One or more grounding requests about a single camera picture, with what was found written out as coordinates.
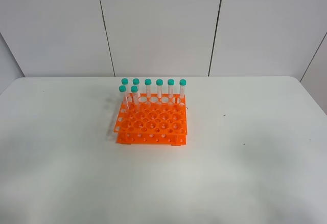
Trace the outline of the orange test tube rack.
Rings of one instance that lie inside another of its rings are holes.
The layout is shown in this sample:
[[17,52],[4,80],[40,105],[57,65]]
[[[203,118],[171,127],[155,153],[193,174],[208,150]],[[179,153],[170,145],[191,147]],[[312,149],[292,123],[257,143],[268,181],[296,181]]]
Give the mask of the orange test tube rack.
[[129,94],[127,104],[121,103],[113,132],[117,133],[119,144],[153,144],[180,146],[186,144],[188,134],[186,98],[179,99],[174,94],[162,95],[158,102],[157,94],[148,99],[141,94],[136,106],[133,95]]

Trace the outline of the clear tube front left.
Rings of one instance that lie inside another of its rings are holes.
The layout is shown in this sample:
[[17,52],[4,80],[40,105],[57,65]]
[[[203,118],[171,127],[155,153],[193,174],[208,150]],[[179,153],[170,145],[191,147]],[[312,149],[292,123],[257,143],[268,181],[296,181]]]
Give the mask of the clear tube front left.
[[121,93],[121,95],[123,97],[122,103],[124,105],[125,111],[128,111],[129,110],[129,104],[128,104],[128,97],[129,96],[126,97],[126,88],[123,85],[121,85],[121,86],[119,86],[119,91],[120,91],[120,93]]

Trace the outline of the row tube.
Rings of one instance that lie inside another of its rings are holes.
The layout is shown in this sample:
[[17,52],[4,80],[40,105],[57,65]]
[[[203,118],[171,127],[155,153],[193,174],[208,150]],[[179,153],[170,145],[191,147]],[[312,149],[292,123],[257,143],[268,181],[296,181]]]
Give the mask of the row tube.
[[183,99],[185,97],[186,80],[185,79],[180,79],[179,85],[180,85],[179,98]]
[[151,84],[152,81],[151,79],[147,78],[145,79],[145,86],[146,86],[146,97],[147,97],[147,102],[150,103],[150,99],[151,99]]
[[137,89],[139,90],[139,79],[138,79],[138,78],[134,78],[134,79],[132,80],[132,83],[133,83],[133,85],[135,85],[135,86],[137,87]]
[[156,85],[157,85],[157,97],[158,97],[158,99],[161,99],[162,98],[163,80],[162,79],[157,79],[156,80]]
[[126,97],[128,97],[129,96],[129,80],[127,78],[122,78],[121,84],[126,88]]
[[168,97],[170,99],[172,99],[173,96],[174,96],[174,84],[175,84],[174,79],[169,79],[168,80]]

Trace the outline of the teal capped test tube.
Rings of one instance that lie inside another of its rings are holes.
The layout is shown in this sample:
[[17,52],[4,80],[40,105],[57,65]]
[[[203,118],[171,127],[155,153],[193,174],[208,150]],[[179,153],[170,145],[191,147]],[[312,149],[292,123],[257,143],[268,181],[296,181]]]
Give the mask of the teal capped test tube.
[[136,85],[131,87],[133,104],[136,110],[139,110],[138,88]]

